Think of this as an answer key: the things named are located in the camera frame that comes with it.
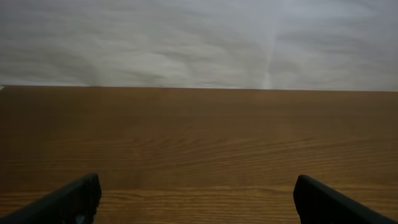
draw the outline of table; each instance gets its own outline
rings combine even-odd
[[[87,174],[96,223],[299,223],[307,174],[398,220],[398,93],[7,86],[0,215]]]

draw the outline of wood grain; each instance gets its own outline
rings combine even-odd
[[[0,215],[97,172],[97,223],[299,223],[308,174],[398,220],[398,93],[7,86]]]

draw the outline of wooden table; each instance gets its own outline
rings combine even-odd
[[[99,173],[96,223],[299,223],[308,174],[398,220],[398,93],[7,86],[0,215]]]

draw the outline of white wall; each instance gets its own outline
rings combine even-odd
[[[398,90],[396,0],[2,0],[0,84]]]

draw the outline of wrinkled white paper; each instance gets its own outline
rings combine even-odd
[[[0,84],[398,90],[396,0],[2,0]]]

